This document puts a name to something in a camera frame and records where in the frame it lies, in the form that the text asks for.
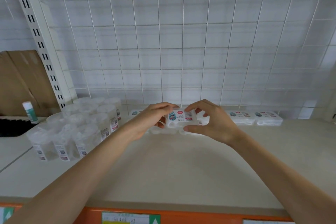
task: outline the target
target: forearm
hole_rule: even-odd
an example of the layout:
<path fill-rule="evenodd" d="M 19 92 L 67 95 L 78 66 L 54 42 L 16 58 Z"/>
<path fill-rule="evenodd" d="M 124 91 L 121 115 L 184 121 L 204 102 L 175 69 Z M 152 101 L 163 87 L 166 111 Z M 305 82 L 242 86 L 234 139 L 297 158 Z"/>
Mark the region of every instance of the forearm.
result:
<path fill-rule="evenodd" d="M 8 224 L 73 223 L 95 187 L 128 146 L 130 133 L 126 128 L 112 133 L 24 205 L 8 220 Z"/>
<path fill-rule="evenodd" d="M 230 146 L 241 155 L 280 201 L 296 224 L 331 224 L 336 202 L 245 133 Z"/>

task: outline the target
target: cardboard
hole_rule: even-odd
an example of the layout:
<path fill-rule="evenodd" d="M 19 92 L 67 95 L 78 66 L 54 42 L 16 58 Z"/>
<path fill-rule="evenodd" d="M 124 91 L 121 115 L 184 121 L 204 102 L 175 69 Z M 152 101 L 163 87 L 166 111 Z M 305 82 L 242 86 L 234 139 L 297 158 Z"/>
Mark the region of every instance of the cardboard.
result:
<path fill-rule="evenodd" d="M 25 101 L 32 103 L 37 116 L 61 111 L 36 50 L 1 52 L 0 116 L 26 116 Z"/>

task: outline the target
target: hand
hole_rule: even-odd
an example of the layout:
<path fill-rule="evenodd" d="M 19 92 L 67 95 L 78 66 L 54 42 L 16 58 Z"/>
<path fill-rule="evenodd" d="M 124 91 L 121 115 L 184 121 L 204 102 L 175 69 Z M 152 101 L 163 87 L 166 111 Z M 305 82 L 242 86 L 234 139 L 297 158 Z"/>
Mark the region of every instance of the hand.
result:
<path fill-rule="evenodd" d="M 137 140 L 152 126 L 164 128 L 165 126 L 162 124 L 166 123 L 164 116 L 171 113 L 173 107 L 179 106 L 168 102 L 149 105 L 141 113 L 127 122 L 124 127 L 131 129 L 134 133 L 134 140 Z"/>
<path fill-rule="evenodd" d="M 244 135 L 244 132 L 237 127 L 220 106 L 203 99 L 189 105 L 185 111 L 189 112 L 192 109 L 196 109 L 196 113 L 205 111 L 203 117 L 210 116 L 210 121 L 205 126 L 185 126 L 184 131 L 202 134 L 227 145 Z"/>

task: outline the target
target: left hand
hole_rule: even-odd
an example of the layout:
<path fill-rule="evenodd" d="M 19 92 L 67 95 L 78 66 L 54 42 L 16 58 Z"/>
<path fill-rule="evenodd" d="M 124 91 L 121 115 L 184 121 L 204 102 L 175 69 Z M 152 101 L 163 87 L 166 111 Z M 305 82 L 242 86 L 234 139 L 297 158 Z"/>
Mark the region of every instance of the left hand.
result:
<path fill-rule="evenodd" d="M 173 107 L 179 106 L 168 102 L 149 105 L 141 113 L 127 122 L 124 127 L 132 130 L 133 139 L 137 140 L 152 126 L 164 128 L 164 125 L 161 122 L 166 123 L 166 118 L 164 116 L 171 113 Z"/>

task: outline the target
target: cartoon character illustration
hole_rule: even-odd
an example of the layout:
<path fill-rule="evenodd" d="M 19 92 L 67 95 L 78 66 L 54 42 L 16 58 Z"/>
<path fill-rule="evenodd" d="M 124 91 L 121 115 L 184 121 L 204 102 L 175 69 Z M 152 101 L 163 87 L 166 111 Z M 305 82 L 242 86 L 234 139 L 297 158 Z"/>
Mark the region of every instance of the cartoon character illustration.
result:
<path fill-rule="evenodd" d="M 170 120 L 176 120 L 176 115 L 175 115 L 174 112 L 171 112 L 171 113 L 169 114 L 169 119 L 170 119 Z"/>

